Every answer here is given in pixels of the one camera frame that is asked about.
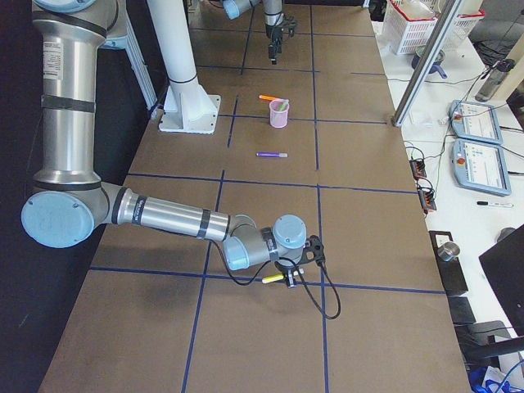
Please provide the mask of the yellow highlighter pen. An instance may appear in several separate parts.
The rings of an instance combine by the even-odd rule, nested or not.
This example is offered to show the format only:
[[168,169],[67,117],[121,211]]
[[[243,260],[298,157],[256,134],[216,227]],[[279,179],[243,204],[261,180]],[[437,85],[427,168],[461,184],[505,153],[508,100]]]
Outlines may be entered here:
[[284,279],[284,276],[282,274],[274,274],[272,276],[268,276],[268,277],[262,278],[262,283],[263,284],[269,284],[269,283],[273,283],[273,282],[282,281],[283,279]]

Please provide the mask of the green highlighter pen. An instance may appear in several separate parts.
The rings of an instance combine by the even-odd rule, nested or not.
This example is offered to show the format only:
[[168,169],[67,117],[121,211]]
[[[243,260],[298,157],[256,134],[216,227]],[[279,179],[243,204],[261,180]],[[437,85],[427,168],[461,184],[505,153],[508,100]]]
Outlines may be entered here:
[[278,110],[279,110],[279,111],[284,111],[284,110],[287,109],[287,106],[288,106],[288,105],[289,105],[289,101],[288,101],[288,100],[283,100],[283,101],[282,101],[282,104],[281,104],[281,106],[279,107]]

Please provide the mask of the purple marker pen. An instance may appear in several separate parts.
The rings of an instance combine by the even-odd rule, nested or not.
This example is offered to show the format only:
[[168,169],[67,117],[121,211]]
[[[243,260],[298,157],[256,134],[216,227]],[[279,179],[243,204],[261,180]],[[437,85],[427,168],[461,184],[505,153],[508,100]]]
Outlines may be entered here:
[[288,158],[288,154],[284,152],[260,151],[260,152],[256,152],[255,156],[261,157],[261,158]]

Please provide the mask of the pink mesh pen holder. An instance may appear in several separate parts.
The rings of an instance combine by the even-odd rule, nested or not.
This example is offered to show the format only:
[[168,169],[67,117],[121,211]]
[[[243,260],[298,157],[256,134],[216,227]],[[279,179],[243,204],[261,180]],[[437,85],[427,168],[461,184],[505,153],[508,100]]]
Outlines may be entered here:
[[277,99],[269,103],[269,124],[276,129],[287,126],[289,105],[284,111],[278,110],[283,100],[286,99]]

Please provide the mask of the white plastic basket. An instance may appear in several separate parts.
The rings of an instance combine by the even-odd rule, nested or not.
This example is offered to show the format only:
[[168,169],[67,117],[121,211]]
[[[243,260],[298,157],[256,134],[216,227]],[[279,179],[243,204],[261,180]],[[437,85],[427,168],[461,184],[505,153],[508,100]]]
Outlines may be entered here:
[[[424,46],[435,28],[446,1],[388,1],[382,25],[382,37],[396,55],[414,54]],[[454,50],[486,16],[481,1],[463,1],[453,27],[442,45]]]

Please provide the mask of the black marker on desk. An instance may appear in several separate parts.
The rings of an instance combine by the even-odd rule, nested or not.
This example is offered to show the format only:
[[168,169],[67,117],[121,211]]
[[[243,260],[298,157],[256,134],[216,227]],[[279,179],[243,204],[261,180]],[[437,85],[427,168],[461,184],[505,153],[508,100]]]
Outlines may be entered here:
[[513,208],[514,207],[514,204],[512,203],[502,203],[502,202],[494,202],[494,201],[477,201],[476,204],[478,206],[495,207],[495,208]]

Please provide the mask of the right teach pendant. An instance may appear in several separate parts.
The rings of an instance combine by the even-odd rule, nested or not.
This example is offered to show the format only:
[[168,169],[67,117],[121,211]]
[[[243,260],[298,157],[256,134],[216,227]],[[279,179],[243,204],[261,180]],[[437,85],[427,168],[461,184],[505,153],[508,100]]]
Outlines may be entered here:
[[452,163],[460,187],[500,197],[512,193],[502,147],[457,138]]

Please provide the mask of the teach pendant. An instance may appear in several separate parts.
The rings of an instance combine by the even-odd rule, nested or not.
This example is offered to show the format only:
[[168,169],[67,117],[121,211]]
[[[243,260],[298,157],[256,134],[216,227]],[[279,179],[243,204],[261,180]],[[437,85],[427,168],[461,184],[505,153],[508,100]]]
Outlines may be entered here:
[[503,137],[495,107],[453,100],[449,106],[451,128],[458,138],[501,145]]
[[512,193],[502,147],[457,138],[452,163],[460,187],[500,197]]

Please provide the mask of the left teach pendant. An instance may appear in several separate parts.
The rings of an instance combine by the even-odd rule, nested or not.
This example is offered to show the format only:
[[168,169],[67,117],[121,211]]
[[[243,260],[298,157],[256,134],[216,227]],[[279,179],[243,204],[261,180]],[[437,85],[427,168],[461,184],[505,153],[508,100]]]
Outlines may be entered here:
[[451,128],[458,138],[501,145],[503,137],[495,107],[453,100],[449,106]]

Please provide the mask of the dark water bottle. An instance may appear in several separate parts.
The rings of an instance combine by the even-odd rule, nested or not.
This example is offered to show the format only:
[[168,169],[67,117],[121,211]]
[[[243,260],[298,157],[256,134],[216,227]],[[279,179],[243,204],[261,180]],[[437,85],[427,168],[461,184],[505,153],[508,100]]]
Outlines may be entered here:
[[478,102],[488,102],[497,92],[501,83],[506,79],[508,73],[515,67],[516,62],[507,58],[493,65],[486,81],[475,96]]

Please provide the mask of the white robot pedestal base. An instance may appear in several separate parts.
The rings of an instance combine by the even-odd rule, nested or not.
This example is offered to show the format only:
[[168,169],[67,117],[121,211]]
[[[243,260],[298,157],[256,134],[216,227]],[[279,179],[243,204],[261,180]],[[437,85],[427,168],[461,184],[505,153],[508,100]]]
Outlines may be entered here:
[[147,5],[169,80],[160,131],[212,134],[221,97],[199,83],[183,2],[150,0]]

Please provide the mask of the aluminium frame post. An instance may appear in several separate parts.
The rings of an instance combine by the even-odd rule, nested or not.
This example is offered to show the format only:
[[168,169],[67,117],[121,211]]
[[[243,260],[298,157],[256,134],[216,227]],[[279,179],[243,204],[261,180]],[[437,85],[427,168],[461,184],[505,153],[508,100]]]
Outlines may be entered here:
[[404,91],[404,94],[400,100],[400,104],[395,110],[391,122],[395,127],[401,127],[406,119],[411,106],[414,104],[426,77],[429,74],[431,66],[435,62],[435,59],[441,50],[441,47],[453,27],[453,23],[457,15],[459,14],[460,8],[463,4],[463,0],[447,1],[436,25],[431,32],[431,35],[425,45],[423,54],[414,69],[412,77],[409,80],[408,86]]

